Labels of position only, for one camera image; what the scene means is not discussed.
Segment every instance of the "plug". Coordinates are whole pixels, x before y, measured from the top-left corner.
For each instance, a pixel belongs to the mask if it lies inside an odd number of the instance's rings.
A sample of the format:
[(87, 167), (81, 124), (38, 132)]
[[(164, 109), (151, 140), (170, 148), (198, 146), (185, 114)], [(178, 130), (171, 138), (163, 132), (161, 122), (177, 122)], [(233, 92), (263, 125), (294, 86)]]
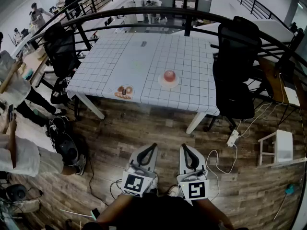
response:
[(233, 147), (234, 146), (234, 143), (236, 141), (236, 139), (239, 138), (239, 132), (237, 132), (235, 129), (231, 132), (231, 135), (230, 137), (228, 138), (228, 141), (226, 142), (226, 144), (229, 146), (229, 147)]

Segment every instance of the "staircase railing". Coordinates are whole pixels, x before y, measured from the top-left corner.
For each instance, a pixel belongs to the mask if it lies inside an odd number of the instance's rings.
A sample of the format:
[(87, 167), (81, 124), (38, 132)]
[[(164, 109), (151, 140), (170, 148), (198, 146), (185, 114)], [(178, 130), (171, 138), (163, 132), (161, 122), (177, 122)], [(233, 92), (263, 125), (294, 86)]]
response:
[(257, 19), (272, 19), (280, 22), (285, 28), (290, 31), (290, 28), (283, 23), (272, 11), (270, 11), (263, 4), (257, 0), (237, 0), (241, 5), (250, 11), (250, 14), (254, 15)]

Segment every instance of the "metal railing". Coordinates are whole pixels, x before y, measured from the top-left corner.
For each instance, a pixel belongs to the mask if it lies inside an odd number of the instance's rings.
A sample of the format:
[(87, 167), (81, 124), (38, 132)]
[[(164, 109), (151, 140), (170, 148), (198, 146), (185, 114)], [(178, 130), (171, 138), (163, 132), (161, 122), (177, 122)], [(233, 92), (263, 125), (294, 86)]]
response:
[[(168, 8), (168, 7), (133, 7), (133, 8), (124, 8), (124, 9), (114, 9), (114, 10), (109, 10), (109, 11), (102, 11), (102, 12), (97, 12), (89, 15), (85, 15), (76, 19), (69, 20), (68, 22), (63, 24), (63, 27), (72, 27), (76, 26), (78, 31), (75, 32), (75, 35), (80, 34), (82, 41), (77, 41), (75, 42), (76, 44), (79, 43), (84, 43), (86, 45), (86, 49), (82, 49), (81, 51), (89, 51), (91, 50), (92, 46), (90, 42), (95, 42), (97, 39), (91, 39), (89, 40), (85, 33), (86, 32), (91, 32), (91, 31), (98, 31), (98, 30), (105, 30), (105, 29), (111, 29), (111, 28), (123, 28), (123, 27), (148, 27), (149, 25), (146, 23), (137, 23), (137, 24), (121, 24), (121, 25), (111, 25), (111, 26), (104, 26), (104, 27), (96, 27), (92, 28), (89, 30), (83, 30), (82, 28), (82, 23), (90, 20), (96, 20), (96, 19), (101, 19), (101, 18), (106, 18), (110, 16), (116, 16), (116, 15), (128, 15), (128, 14), (170, 14), (170, 15), (183, 15), (186, 17), (186, 23), (185, 26), (179, 26), (179, 25), (173, 25), (173, 24), (150, 24), (151, 27), (163, 27), (163, 28), (175, 28), (175, 29), (180, 29), (184, 30), (185, 36), (189, 36), (191, 31), (195, 32), (200, 32), (200, 33), (205, 33), (205, 34), (210, 34), (210, 35), (215, 35), (218, 36), (218, 32), (212, 32), (204, 29), (199, 29), (197, 27), (192, 27), (191, 22), (192, 18), (198, 18), (198, 19), (206, 19), (209, 21), (213, 22), (218, 22), (218, 23), (232, 23), (231, 19), (228, 19), (226, 17), (212, 14), (212, 13), (207, 13), (207, 12), (201, 12), (201, 11), (191, 11), (188, 9), (181, 9), (181, 8)], [(35, 40), (40, 39), (44, 36), (44, 32), (34, 36), (33, 38), (30, 39), (29, 43), (34, 43), (34, 47), (38, 47), (37, 43)], [(226, 36), (223, 35), (225, 38), (229, 38), (231, 40), (235, 40), (238, 42), (241, 42), (243, 44), (246, 44), (248, 46), (254, 47), (254, 45), (249, 44), (245, 41), (242, 41), (238, 38), (231, 37), (231, 36)], [(301, 65), (307, 67), (307, 62), (300, 57), (295, 51), (287, 47), (286, 44), (290, 43), (282, 43), (278, 41), (277, 39), (273, 38), (272, 36), (261, 32), (259, 33), (260, 38), (264, 39), (265, 41), (269, 42), (269, 44), (262, 45), (261, 48), (259, 48), (259, 53), (266, 53), (266, 56), (272, 56), (278, 60), (281, 58), (278, 56), (279, 53), (275, 54), (272, 51), (273, 50), (283, 50), (284, 52), (290, 54), (293, 58), (295, 58), (297, 61), (301, 63)], [(274, 46), (273, 49), (265, 49), (265, 47), (269, 46)], [(307, 75), (298, 67), (294, 67), (294, 69), (302, 74), (305, 78), (307, 78)]]
[(55, 19), (57, 19), (61, 14), (65, 14), (63, 18), (59, 21), (67, 19), (68, 21), (77, 17), (86, 16), (90, 11), (91, 13), (97, 12), (99, 9), (104, 7), (107, 3), (113, 0), (91, 0), (90, 4), (85, 5), (89, 0), (80, 3), (83, 0), (76, 0), (73, 3), (66, 6), (59, 13), (53, 16), (49, 21), (47, 21), (35, 34), (34, 36), (40, 34), (46, 27), (48, 27)]
[(240, 2), (240, 4), (243, 5), (250, 12), (250, 14), (254, 15), (257, 19), (276, 20), (291, 32), (290, 28), (285, 23), (283, 23), (281, 19), (279, 19), (272, 11), (270, 11), (267, 7), (262, 5), (257, 0), (237, 0), (237, 1)]

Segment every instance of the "hand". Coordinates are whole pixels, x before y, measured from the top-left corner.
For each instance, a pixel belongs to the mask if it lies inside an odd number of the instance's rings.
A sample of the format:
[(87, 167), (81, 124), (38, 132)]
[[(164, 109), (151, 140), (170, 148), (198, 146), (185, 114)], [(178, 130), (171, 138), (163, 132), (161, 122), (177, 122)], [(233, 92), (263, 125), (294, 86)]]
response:
[(23, 63), (23, 60), (21, 58), (17, 58), (16, 61), (12, 65), (12, 71), (16, 72), (20, 68), (22, 63)]
[(11, 130), (11, 132), (14, 132), (14, 133), (15, 133), (16, 128), (17, 128), (16, 114), (14, 114), (14, 115), (13, 115), (13, 120), (10, 122), (10, 130)]

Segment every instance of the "phone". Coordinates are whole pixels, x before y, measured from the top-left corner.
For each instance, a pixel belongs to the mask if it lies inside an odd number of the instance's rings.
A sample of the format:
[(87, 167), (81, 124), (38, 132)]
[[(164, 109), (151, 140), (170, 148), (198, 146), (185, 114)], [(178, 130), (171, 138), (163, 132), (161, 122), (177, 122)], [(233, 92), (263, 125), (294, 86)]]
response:
[(12, 104), (9, 106), (9, 122), (13, 120), (13, 115), (14, 115), (14, 106)]

